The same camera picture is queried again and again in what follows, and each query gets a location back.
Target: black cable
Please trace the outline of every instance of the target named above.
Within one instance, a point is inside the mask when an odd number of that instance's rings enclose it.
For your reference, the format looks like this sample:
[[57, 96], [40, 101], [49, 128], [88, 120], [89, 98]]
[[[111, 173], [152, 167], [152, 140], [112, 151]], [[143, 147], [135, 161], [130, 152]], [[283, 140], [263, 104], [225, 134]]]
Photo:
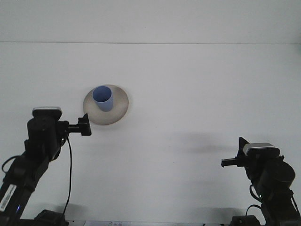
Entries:
[[300, 212], [299, 212], [299, 209], [298, 209], [297, 203], [296, 203], [296, 201], [295, 201], [295, 199], [294, 199], [294, 197], [293, 197], [293, 196], [292, 196], [292, 200], [293, 200], [293, 204], [295, 205], [295, 208], [296, 208], [296, 210], [297, 210], [297, 212], [298, 212], [298, 214], [299, 214], [299, 216], [300, 216]]
[[69, 138], [67, 137], [67, 141], [68, 141], [68, 145], [69, 145], [69, 150], [70, 150], [70, 177], [69, 177], [69, 193], [68, 193], [68, 198], [67, 198], [67, 202], [66, 202], [66, 205], [65, 205], [65, 208], [63, 210], [63, 213], [62, 213], [62, 217], [63, 215], [65, 214], [66, 212], [66, 209], [67, 209], [67, 206], [68, 206], [68, 203], [69, 203], [69, 199], [70, 199], [70, 195], [71, 195], [71, 178], [72, 178], [72, 149], [71, 149], [71, 145], [70, 145], [70, 141], [69, 141]]
[[5, 165], [10, 161], [10, 160], [12, 160], [12, 159], [15, 159], [15, 158], [17, 158], [17, 157], [19, 157], [19, 155], [15, 155], [15, 156], [13, 156], [13, 157], [10, 157], [9, 159], [7, 159], [4, 163], [3, 163], [3, 165], [2, 165], [2, 171], [3, 171], [3, 173], [7, 173], [8, 171], [5, 171], [4, 170], [4, 167], [5, 167]]
[[254, 199], [256, 199], [258, 202], [261, 202], [260, 198], [257, 197], [257, 196], [253, 193], [252, 187], [253, 187], [253, 185], [250, 185], [250, 188], [249, 188], [251, 196], [252, 196]]
[[251, 207], [257, 207], [258, 209], [261, 210], [261, 207], [260, 207], [259, 205], [253, 204], [253, 205], [251, 205], [251, 206], [249, 206], [249, 207], [247, 208], [247, 210], [246, 210], [246, 216], [248, 215], [248, 211], [249, 211], [249, 209], [250, 209]]

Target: white wall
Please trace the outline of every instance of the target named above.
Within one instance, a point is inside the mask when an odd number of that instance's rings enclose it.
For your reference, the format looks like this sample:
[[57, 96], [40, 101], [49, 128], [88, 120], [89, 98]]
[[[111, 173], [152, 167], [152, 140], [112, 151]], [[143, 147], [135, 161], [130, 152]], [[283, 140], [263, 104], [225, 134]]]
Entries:
[[299, 0], [2, 0], [0, 21], [0, 41], [301, 43]]
[[[70, 135], [68, 219], [228, 223], [255, 202], [244, 170], [220, 166], [239, 136], [281, 149], [301, 203], [301, 45], [270, 45], [300, 43], [300, 1], [85, 2], [0, 2], [0, 162], [24, 151], [32, 108], [58, 105], [76, 123], [86, 94], [115, 84], [129, 95], [125, 117]], [[68, 153], [24, 218], [63, 209]]]

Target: label sticker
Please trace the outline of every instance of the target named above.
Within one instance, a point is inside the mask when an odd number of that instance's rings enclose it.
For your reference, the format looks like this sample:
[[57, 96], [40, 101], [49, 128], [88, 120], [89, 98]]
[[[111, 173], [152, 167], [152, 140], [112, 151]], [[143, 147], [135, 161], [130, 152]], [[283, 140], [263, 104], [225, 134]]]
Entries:
[[0, 211], [4, 212], [9, 200], [13, 196], [15, 189], [17, 188], [17, 185], [9, 185], [7, 191], [5, 192], [5, 195], [3, 196], [1, 202], [0, 202]]

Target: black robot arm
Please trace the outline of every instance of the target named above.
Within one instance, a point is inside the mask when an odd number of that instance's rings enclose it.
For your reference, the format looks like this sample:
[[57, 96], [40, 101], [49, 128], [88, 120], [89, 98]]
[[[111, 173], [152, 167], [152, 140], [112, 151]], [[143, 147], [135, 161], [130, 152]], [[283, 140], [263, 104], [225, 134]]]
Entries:
[[301, 226], [300, 213], [290, 189], [295, 172], [283, 159], [280, 150], [273, 145], [250, 144], [240, 137], [237, 156], [222, 160], [222, 166], [245, 168], [257, 193], [257, 200], [261, 202], [266, 226]]
[[37, 108], [27, 123], [28, 136], [25, 152], [17, 156], [3, 179], [0, 189], [0, 225], [13, 226], [34, 192], [49, 162], [56, 159], [69, 133], [91, 135], [87, 114], [76, 125], [59, 121], [60, 108]]

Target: blue cup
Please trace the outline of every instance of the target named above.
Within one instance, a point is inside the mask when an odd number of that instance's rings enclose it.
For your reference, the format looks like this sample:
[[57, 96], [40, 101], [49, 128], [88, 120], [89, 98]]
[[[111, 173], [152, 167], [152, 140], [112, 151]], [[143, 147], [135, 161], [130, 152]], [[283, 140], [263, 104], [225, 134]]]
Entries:
[[100, 110], [108, 112], [113, 108], [112, 90], [107, 86], [99, 86], [93, 90], [92, 98]]

